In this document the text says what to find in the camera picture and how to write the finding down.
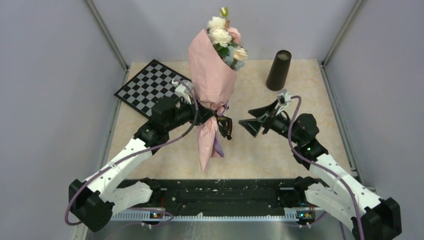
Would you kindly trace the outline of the pink flower bouquet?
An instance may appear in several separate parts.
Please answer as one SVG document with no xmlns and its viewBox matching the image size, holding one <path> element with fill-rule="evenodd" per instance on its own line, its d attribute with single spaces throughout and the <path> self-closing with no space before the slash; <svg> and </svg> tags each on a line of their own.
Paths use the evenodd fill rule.
<svg viewBox="0 0 424 240">
<path fill-rule="evenodd" d="M 248 59 L 240 32 L 230 26 L 229 9 L 222 7 L 206 28 L 199 31 L 188 47 L 188 65 L 195 100 L 214 111 L 214 116 L 196 129 L 201 171 L 211 158 L 222 158 L 216 115 L 225 116 L 234 92 L 237 72 Z"/>
</svg>

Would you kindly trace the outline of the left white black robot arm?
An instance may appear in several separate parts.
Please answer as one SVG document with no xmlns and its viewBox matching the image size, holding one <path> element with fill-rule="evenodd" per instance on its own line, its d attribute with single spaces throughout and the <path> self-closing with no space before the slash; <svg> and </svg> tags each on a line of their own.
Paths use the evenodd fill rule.
<svg viewBox="0 0 424 240">
<path fill-rule="evenodd" d="M 74 180 L 68 189 L 69 203 L 65 210 L 65 223 L 69 214 L 78 218 L 92 232 L 104 228 L 113 216 L 138 204 L 154 207 L 160 202 L 160 193 L 154 187 L 138 181 L 128 187 L 119 185 L 143 161 L 160 148 L 178 141 L 170 140 L 169 132 L 190 123 L 187 135 L 195 126 L 205 123 L 216 111 L 204 107 L 194 99 L 190 103 L 180 100 L 180 106 L 171 97 L 159 98 L 151 108 L 149 120 L 144 123 L 127 145 L 99 171 L 83 181 Z"/>
</svg>

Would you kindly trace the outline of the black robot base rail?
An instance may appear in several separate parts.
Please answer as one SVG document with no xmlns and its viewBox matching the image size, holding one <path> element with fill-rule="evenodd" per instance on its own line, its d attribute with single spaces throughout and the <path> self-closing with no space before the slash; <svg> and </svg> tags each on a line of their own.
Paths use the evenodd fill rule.
<svg viewBox="0 0 424 240">
<path fill-rule="evenodd" d="M 282 179 L 140 179 L 153 191 L 135 208 L 164 210 L 178 217 L 284 216 L 295 208 L 309 209 L 304 190 L 322 183 L 313 177 Z"/>
</svg>

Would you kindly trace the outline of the black ribbon with gold lettering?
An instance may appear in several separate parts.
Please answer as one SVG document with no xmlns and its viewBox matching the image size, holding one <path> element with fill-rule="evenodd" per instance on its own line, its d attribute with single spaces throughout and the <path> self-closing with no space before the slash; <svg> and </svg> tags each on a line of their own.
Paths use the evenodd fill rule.
<svg viewBox="0 0 424 240">
<path fill-rule="evenodd" d="M 230 117 L 227 116 L 219 116 L 216 115 L 216 120 L 218 124 L 218 130 L 220 134 L 227 140 L 232 139 L 232 132 L 233 132 L 233 120 Z"/>
</svg>

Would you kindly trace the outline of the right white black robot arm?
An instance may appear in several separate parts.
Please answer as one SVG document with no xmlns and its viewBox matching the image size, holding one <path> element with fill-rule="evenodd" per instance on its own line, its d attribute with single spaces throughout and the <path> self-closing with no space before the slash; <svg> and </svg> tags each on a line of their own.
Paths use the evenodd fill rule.
<svg viewBox="0 0 424 240">
<path fill-rule="evenodd" d="M 315 205 L 339 220 L 356 240 L 393 240 L 402 233 L 400 205 L 391 197 L 383 199 L 363 186 L 342 168 L 317 140 L 317 121 L 311 113 L 288 118 L 275 100 L 249 110 L 251 119 L 239 124 L 252 136 L 269 130 L 288 139 L 296 161 L 312 177 L 296 180 L 293 200 L 299 206 Z"/>
</svg>

